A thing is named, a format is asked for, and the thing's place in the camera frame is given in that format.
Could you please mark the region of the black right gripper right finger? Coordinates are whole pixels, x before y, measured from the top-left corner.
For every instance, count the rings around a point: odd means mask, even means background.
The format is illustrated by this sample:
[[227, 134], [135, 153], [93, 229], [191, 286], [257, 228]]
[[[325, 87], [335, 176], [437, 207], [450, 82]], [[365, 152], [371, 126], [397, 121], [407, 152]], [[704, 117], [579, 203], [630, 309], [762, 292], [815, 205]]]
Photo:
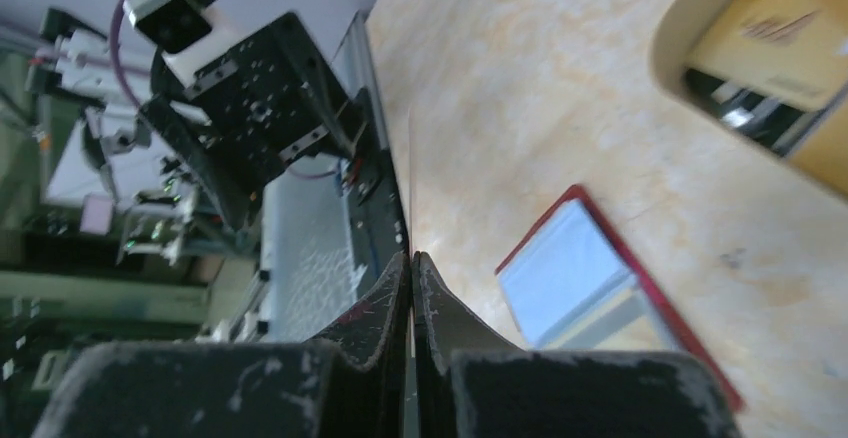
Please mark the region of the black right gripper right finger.
[[712, 374], [667, 351], [522, 349], [411, 264], [424, 437], [736, 437]]

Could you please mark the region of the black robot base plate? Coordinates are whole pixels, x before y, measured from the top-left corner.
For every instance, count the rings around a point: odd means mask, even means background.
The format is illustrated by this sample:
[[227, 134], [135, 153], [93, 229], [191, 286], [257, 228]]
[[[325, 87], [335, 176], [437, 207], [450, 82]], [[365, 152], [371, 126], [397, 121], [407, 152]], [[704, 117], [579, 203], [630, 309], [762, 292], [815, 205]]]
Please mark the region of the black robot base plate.
[[378, 137], [376, 112], [380, 107], [365, 88], [354, 103], [367, 119], [360, 141], [361, 159], [351, 166], [356, 176], [346, 196], [354, 269], [361, 275], [356, 293], [361, 297], [378, 281], [391, 258], [408, 250], [409, 240], [391, 151]]

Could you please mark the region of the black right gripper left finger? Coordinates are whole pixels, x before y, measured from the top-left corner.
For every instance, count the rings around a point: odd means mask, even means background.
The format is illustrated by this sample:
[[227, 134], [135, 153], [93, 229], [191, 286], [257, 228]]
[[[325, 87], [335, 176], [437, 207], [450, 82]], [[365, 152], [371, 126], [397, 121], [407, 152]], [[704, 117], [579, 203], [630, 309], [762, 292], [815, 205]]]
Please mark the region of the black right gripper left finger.
[[108, 342], [53, 393], [37, 437], [398, 437], [408, 256], [300, 343]]

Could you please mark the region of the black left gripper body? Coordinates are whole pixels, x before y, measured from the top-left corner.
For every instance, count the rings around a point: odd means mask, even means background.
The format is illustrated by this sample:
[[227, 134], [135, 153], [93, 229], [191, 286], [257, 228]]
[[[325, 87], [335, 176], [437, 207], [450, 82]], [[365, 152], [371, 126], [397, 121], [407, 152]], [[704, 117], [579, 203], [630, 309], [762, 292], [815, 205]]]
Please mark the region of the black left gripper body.
[[358, 154], [337, 118], [347, 95], [300, 17], [287, 12], [241, 40], [182, 91], [158, 91], [241, 187], [262, 187], [299, 158]]

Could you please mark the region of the aluminium frame rail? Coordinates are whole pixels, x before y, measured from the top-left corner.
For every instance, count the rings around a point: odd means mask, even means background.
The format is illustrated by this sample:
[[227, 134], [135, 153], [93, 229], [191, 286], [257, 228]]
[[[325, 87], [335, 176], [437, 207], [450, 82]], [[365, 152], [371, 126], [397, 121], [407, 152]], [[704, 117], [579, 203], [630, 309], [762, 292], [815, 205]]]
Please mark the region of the aluminium frame rail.
[[331, 68], [347, 95], [338, 122], [350, 137], [363, 125], [357, 151], [383, 161], [390, 151], [385, 112], [367, 31], [369, 12], [357, 11], [331, 60]]

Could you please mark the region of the beige oval card tray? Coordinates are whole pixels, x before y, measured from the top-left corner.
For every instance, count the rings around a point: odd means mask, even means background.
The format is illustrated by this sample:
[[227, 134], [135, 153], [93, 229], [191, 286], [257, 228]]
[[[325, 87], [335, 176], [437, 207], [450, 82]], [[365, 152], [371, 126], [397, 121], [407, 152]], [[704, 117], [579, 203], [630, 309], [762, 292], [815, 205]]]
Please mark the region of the beige oval card tray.
[[675, 0], [652, 50], [662, 86], [847, 191], [847, 0]]

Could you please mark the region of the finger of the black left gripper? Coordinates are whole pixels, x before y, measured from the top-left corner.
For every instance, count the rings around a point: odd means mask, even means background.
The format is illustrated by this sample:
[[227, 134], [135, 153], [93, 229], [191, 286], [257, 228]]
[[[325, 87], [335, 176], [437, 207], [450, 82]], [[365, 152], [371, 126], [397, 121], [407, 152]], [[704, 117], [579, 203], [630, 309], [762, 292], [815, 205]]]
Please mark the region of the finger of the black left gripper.
[[255, 201], [223, 161], [201, 143], [189, 118], [156, 95], [141, 105], [139, 119], [173, 150], [228, 228], [240, 231], [254, 224], [258, 213]]

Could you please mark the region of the red card holder wallet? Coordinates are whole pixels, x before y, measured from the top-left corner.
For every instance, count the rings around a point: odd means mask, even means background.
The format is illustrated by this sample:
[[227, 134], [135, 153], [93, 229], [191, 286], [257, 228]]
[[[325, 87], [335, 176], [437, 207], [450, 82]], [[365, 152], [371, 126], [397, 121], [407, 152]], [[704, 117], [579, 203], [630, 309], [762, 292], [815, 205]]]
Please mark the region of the red card holder wallet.
[[649, 270], [587, 189], [570, 186], [495, 269], [510, 314], [525, 342], [543, 349], [592, 302], [628, 284], [639, 286], [678, 339], [682, 351], [713, 373], [730, 408], [745, 401]]

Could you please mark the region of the gold credit card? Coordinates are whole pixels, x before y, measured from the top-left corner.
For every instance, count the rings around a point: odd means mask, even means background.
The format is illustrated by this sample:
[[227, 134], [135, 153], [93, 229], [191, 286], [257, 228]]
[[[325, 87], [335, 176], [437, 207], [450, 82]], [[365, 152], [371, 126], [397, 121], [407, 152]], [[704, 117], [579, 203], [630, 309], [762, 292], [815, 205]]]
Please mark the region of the gold credit card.
[[591, 303], [543, 349], [682, 351], [647, 294], [628, 284]]
[[820, 110], [847, 82], [847, 0], [733, 0], [686, 64], [800, 110]]

